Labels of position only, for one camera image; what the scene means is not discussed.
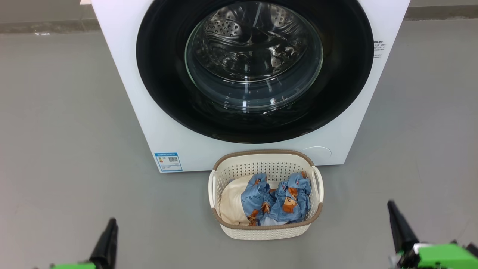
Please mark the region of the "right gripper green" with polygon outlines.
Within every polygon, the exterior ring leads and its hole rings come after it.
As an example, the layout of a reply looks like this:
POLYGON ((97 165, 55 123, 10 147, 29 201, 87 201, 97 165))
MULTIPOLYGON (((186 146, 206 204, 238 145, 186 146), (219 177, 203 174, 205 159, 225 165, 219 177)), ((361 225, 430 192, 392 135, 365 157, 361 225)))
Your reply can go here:
POLYGON ((477 269, 477 247, 419 243, 412 228, 396 206, 388 201, 389 221, 397 254, 390 257, 391 269, 477 269))

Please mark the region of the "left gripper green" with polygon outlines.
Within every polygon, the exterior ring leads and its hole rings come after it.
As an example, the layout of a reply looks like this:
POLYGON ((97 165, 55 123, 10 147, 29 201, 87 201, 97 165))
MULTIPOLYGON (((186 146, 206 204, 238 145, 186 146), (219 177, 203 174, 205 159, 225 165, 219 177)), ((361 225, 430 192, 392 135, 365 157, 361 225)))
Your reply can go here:
POLYGON ((91 263, 64 263, 51 265, 51 269, 114 269, 118 245, 116 218, 110 218, 89 258, 91 263))

